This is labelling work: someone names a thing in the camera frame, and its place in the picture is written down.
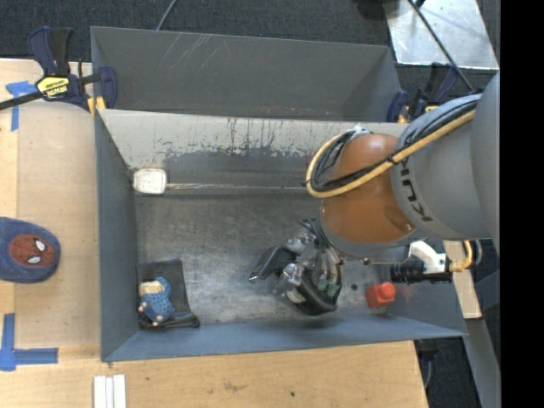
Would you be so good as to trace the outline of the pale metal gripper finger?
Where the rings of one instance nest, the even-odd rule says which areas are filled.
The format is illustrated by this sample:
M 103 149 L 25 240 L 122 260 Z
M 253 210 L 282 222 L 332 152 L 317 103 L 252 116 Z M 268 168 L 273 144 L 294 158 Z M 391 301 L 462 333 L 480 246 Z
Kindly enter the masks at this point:
M 302 285 L 303 272 L 303 266 L 289 263 L 281 270 L 273 292 L 284 298 L 303 298 L 303 295 L 298 291 Z
M 294 235 L 286 241 L 286 248 L 297 255 L 311 250 L 315 244 L 315 236 L 309 232 Z

